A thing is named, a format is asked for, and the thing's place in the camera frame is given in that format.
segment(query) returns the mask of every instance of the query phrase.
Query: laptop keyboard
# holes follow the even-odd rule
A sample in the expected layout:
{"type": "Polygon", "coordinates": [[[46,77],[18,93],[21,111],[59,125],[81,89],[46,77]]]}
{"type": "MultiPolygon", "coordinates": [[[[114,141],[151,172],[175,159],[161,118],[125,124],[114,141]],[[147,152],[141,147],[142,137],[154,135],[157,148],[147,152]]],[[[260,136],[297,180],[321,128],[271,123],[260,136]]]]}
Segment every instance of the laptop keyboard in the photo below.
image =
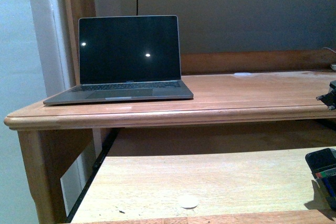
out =
{"type": "Polygon", "coordinates": [[[137,82],[137,83],[112,83],[85,85],[72,90],[76,91],[94,91],[94,90],[113,90],[113,89],[150,89],[150,88],[178,88],[180,84],[177,81],[158,81],[158,82],[137,82]]]}

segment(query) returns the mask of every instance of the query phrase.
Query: open laptop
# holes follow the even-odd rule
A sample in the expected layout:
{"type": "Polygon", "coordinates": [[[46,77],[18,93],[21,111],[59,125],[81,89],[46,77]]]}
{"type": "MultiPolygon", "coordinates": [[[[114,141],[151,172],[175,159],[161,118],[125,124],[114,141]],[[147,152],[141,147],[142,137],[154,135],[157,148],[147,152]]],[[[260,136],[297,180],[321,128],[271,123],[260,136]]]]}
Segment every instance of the open laptop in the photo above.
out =
{"type": "Polygon", "coordinates": [[[80,85],[44,104],[192,99],[178,30],[171,15],[79,19],[80,85]]]}

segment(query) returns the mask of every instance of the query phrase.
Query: wood grain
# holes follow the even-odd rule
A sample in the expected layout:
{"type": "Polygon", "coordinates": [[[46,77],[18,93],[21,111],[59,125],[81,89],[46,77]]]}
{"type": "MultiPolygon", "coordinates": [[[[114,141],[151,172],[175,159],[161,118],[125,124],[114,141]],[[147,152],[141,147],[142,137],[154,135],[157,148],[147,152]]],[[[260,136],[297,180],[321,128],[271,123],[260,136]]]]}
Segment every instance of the wood grain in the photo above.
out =
{"type": "Polygon", "coordinates": [[[147,220],[102,221],[90,222],[89,224],[332,224],[335,220],[335,211],[305,210],[147,220]]]}
{"type": "Polygon", "coordinates": [[[95,17],[95,0],[65,0],[65,6],[67,11],[73,69],[76,84],[79,84],[78,19],[83,17],[95,17]]]}
{"type": "Polygon", "coordinates": [[[22,131],[18,135],[39,222],[63,222],[60,178],[92,141],[92,130],[22,131]]]}
{"type": "Polygon", "coordinates": [[[13,130],[133,127],[223,122],[334,118],[316,97],[336,73],[298,71],[184,76],[193,100],[44,106],[42,101],[9,114],[13,130]]]}
{"type": "Polygon", "coordinates": [[[328,69],[335,62],[328,49],[181,55],[183,74],[328,69]]]}
{"type": "Polygon", "coordinates": [[[123,129],[73,222],[328,209],[304,156],[335,137],[314,121],[123,129]]]}

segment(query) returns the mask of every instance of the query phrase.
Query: white round disc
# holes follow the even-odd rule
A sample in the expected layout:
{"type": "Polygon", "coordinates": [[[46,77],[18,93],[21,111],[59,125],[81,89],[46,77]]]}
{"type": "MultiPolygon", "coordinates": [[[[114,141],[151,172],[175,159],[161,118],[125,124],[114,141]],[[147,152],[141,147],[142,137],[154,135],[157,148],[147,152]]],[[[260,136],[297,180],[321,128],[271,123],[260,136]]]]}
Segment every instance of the white round disc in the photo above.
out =
{"type": "Polygon", "coordinates": [[[251,73],[246,73],[246,72],[245,73],[244,72],[243,73],[234,73],[234,75],[235,76],[250,76],[251,73]]]}
{"type": "Polygon", "coordinates": [[[183,208],[195,208],[198,205],[198,199],[191,195],[182,195],[179,196],[178,203],[183,208]]]}

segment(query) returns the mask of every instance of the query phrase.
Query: wooden shelf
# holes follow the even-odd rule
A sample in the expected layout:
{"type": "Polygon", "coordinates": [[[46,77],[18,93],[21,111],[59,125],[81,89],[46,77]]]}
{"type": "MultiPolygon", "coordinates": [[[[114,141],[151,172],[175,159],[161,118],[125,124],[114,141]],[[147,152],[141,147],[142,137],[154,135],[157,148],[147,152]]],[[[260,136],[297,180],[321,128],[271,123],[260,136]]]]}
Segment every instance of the wooden shelf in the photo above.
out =
{"type": "Polygon", "coordinates": [[[72,222],[329,223],[304,158],[335,138],[312,120],[122,129],[72,222]]]}
{"type": "Polygon", "coordinates": [[[184,76],[193,100],[44,106],[37,102],[7,116],[13,130],[134,127],[334,118],[316,97],[336,73],[293,71],[184,76]]]}

